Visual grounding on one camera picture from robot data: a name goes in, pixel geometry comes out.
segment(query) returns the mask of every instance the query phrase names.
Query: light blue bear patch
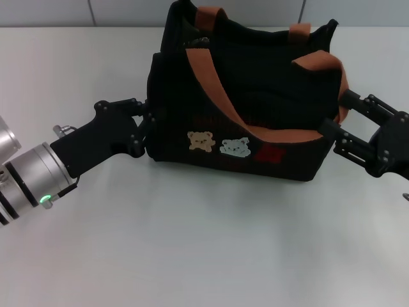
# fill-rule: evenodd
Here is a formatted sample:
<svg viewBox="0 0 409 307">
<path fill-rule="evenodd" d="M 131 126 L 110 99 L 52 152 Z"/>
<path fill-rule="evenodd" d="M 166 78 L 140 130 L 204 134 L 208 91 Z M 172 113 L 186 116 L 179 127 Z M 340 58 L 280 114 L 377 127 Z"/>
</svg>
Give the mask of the light blue bear patch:
<svg viewBox="0 0 409 307">
<path fill-rule="evenodd" d="M 245 158 L 251 154 L 247 144 L 249 138 L 241 139 L 224 139 L 220 147 L 220 152 L 226 155 L 234 155 L 235 157 Z"/>
</svg>

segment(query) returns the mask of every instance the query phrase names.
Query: green indicator light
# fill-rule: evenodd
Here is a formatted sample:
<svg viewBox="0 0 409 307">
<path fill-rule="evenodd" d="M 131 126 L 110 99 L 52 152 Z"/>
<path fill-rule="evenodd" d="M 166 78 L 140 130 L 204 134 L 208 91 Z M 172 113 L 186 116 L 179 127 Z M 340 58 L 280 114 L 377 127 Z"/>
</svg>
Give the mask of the green indicator light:
<svg viewBox="0 0 409 307">
<path fill-rule="evenodd" d="M 45 196 L 41 197 L 40 203 L 43 203 L 43 202 L 49 200 L 50 198 L 51 198 L 51 195 L 45 195 Z"/>
</svg>

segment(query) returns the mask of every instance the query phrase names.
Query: tan bear patch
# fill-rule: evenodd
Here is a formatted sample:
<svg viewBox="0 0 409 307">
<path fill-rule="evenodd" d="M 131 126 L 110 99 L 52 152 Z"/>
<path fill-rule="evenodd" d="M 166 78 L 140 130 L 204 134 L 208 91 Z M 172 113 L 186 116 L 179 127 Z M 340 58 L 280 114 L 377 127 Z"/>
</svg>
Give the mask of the tan bear patch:
<svg viewBox="0 0 409 307">
<path fill-rule="evenodd" d="M 211 132 L 188 132 L 187 136 L 190 139 L 190 150 L 202 149 L 205 152 L 212 152 L 212 146 L 216 144 L 212 140 L 213 134 Z"/>
</svg>

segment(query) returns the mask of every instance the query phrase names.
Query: black bag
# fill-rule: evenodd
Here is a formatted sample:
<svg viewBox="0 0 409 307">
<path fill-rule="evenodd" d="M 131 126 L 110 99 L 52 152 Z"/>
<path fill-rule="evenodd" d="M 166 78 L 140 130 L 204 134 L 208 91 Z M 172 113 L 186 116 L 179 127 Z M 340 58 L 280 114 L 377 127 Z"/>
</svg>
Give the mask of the black bag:
<svg viewBox="0 0 409 307">
<path fill-rule="evenodd" d="M 340 123 L 348 88 L 330 55 L 337 22 L 267 33 L 218 8 L 172 4 L 153 56 L 148 107 L 158 118 L 146 149 L 155 161 L 312 180 L 332 143 L 316 130 Z"/>
</svg>

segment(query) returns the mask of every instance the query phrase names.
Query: white table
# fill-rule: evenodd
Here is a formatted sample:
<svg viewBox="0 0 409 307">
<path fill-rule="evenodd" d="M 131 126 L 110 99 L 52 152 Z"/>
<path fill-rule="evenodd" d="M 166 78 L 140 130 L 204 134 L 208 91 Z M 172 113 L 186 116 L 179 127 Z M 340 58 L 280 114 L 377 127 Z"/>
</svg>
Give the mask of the white table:
<svg viewBox="0 0 409 307">
<path fill-rule="evenodd" d="M 163 29 L 0 29 L 0 114 L 23 145 L 146 97 Z M 352 90 L 409 110 L 409 28 L 339 28 Z M 376 126 L 351 112 L 344 128 Z M 0 232 L 0 306 L 409 305 L 409 184 L 330 153 L 301 184 L 126 155 Z"/>
</svg>

